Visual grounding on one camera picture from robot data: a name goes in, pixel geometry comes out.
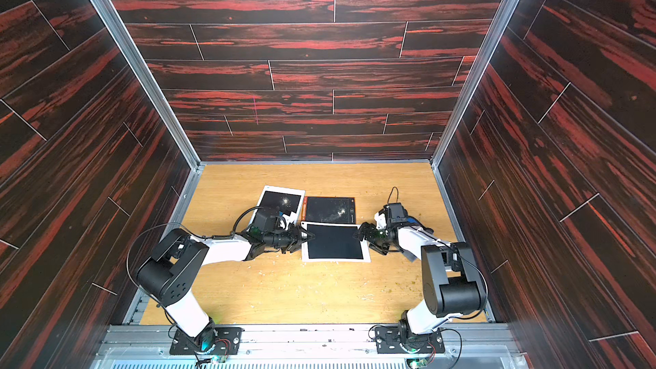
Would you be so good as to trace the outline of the dark grey wiping cloth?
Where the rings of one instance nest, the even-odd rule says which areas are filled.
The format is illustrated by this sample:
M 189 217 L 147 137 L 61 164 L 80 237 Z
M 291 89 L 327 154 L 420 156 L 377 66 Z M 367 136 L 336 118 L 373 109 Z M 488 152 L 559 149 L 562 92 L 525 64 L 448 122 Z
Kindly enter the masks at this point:
M 433 245 L 437 239 L 431 234 L 431 229 L 426 230 L 420 222 L 414 218 L 409 219 L 409 224 L 396 228 L 398 246 L 401 252 L 410 261 L 421 259 L 421 247 Z

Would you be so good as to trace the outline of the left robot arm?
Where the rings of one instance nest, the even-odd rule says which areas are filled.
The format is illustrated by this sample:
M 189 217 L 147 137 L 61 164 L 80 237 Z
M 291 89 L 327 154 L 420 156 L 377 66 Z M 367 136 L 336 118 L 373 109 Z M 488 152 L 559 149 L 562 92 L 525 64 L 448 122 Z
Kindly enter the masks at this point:
M 195 237 L 183 229 L 169 232 L 139 268 L 137 283 L 171 316 L 176 326 L 201 351 L 214 344 L 214 322 L 200 307 L 191 287 L 201 267 L 224 261 L 251 261 L 265 249 L 293 253 L 315 238 L 299 225 L 217 238 Z

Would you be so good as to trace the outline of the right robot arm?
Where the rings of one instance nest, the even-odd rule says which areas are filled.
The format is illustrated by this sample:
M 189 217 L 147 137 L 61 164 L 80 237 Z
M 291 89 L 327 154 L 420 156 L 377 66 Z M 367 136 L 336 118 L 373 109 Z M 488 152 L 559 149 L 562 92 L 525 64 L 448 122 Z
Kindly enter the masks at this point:
M 381 255 L 394 245 L 405 256 L 421 261 L 423 300 L 401 316 L 403 339 L 429 334 L 450 319 L 484 310 L 487 285 L 471 260 L 468 244 L 442 241 L 417 223 L 385 228 L 363 223 L 357 237 Z

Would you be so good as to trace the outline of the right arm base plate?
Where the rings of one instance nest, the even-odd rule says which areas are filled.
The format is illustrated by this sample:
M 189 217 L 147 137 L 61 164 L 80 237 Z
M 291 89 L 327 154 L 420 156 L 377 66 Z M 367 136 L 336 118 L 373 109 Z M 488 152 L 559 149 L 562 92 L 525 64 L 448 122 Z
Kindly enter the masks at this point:
M 414 334 L 401 325 L 372 326 L 368 332 L 379 354 L 443 354 L 445 346 L 442 335 L 436 331 Z

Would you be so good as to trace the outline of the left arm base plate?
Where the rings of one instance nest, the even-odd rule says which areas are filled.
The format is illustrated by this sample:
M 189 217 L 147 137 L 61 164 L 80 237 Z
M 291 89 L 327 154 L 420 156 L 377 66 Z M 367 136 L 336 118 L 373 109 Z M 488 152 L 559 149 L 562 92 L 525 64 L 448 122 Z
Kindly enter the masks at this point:
M 205 357 L 237 355 L 244 329 L 233 326 L 206 327 L 196 337 L 177 329 L 169 350 L 170 355 Z

